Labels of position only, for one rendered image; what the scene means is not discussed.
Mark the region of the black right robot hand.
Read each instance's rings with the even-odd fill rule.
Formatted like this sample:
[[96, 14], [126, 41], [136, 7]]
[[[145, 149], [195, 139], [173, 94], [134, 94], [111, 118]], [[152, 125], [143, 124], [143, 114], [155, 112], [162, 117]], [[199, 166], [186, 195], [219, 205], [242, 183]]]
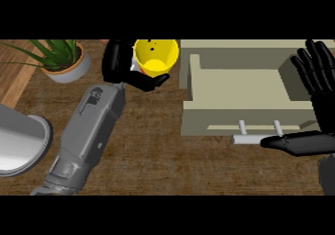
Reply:
[[335, 57], [323, 41], [306, 40], [291, 62], [310, 95], [320, 130], [272, 136], [260, 146], [288, 152], [292, 156], [335, 153]]

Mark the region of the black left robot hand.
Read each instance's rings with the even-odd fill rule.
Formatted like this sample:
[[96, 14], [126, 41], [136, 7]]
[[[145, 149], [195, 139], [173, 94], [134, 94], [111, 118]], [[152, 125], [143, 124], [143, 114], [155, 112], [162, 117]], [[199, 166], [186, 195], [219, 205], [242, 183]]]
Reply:
[[164, 73], [155, 77], [132, 71], [132, 57], [134, 39], [111, 39], [104, 52], [102, 58], [102, 76], [104, 81], [118, 84], [124, 82], [145, 92], [154, 91], [157, 86], [170, 78], [170, 74]]

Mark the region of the yellow cup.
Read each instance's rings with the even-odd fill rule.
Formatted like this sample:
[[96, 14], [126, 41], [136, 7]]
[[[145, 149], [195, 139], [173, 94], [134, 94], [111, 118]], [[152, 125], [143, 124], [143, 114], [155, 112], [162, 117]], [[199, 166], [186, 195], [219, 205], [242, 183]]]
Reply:
[[142, 72], [157, 77], [170, 72], [179, 57], [174, 39], [137, 39], [133, 47], [134, 60]]

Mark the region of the beige open drawer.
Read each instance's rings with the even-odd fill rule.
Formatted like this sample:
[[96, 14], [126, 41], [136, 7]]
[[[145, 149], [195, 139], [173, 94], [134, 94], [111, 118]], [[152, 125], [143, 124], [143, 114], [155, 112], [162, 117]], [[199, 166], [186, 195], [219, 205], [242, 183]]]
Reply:
[[301, 39], [185, 39], [179, 86], [188, 90], [180, 134], [270, 135], [317, 130], [310, 95], [291, 63]]

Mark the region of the green plant in white pot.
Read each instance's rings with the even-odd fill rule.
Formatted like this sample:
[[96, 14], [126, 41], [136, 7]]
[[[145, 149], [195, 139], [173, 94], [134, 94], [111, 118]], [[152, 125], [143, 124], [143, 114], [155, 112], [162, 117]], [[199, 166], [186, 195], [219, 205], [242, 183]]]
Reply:
[[22, 65], [40, 68], [46, 76], [59, 84], [78, 80], [92, 66], [90, 55], [74, 39], [46, 39], [42, 44], [36, 39], [28, 41], [42, 55], [5, 43], [5, 46], [19, 51], [36, 63]]

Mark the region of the pale wooden board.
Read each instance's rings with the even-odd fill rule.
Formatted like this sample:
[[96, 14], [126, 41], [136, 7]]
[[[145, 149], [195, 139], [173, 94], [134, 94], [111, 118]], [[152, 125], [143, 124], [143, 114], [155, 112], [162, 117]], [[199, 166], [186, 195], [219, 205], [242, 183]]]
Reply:
[[37, 48], [25, 39], [0, 39], [0, 103], [15, 108], [24, 92], [31, 92], [42, 84], [50, 84], [42, 70], [30, 63], [36, 63], [25, 54], [8, 47], [11, 44], [42, 55]]

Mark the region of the grey metal pot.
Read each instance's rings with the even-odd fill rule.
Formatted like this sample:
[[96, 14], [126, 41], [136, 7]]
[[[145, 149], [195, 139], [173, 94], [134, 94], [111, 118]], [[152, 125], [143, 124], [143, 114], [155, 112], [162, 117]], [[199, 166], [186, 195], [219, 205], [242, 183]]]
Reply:
[[45, 117], [24, 115], [0, 104], [0, 177], [25, 173], [46, 155], [53, 141]]

